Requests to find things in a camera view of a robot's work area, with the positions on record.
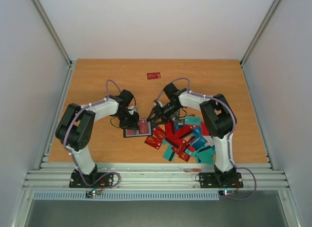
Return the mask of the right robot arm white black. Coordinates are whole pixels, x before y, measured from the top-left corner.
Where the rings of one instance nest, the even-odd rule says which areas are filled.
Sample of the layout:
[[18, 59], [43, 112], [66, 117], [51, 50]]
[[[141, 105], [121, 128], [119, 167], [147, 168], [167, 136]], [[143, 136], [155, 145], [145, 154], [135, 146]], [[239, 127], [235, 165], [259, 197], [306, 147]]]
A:
[[236, 175], [232, 150], [236, 118], [224, 95], [202, 95], [187, 88], [179, 90], [173, 83], [166, 85], [163, 92], [169, 102], [162, 105], [157, 99], [154, 100], [155, 106], [147, 121], [153, 126], [165, 124], [183, 107], [200, 111], [205, 126], [214, 140], [216, 152], [214, 180], [219, 187], [228, 185]]

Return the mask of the red VIP card gold text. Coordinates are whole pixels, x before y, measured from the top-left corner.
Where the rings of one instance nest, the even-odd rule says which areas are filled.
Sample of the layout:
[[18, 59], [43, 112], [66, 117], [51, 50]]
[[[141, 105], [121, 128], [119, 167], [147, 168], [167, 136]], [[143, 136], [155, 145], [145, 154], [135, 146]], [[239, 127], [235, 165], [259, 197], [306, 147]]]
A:
[[138, 122], [138, 131], [140, 136], [151, 134], [151, 125], [146, 119], [140, 119]]

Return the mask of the black leather card holder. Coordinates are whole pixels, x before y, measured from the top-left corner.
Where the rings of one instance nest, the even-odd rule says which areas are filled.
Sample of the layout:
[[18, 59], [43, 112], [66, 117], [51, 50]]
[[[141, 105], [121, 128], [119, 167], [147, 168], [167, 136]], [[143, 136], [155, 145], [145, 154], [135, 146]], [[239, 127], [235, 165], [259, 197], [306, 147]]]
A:
[[147, 119], [139, 119], [138, 128], [137, 129], [124, 129], [123, 137], [131, 138], [131, 137], [143, 137], [152, 135], [152, 127], [151, 123], [147, 121]]

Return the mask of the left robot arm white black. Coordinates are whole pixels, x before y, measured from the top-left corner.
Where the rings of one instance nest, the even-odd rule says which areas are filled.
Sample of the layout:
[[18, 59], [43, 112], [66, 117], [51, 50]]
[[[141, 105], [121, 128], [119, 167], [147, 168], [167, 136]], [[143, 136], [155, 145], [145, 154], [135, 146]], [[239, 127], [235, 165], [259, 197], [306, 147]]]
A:
[[95, 187], [108, 174], [98, 173], [98, 167], [91, 157], [89, 141], [94, 123], [104, 117], [119, 119], [119, 128], [138, 130], [139, 114], [135, 107], [135, 97], [128, 90], [122, 90], [117, 96], [110, 95], [101, 101], [88, 105], [71, 103], [67, 106], [55, 132], [64, 149], [69, 152], [75, 164], [69, 187]]

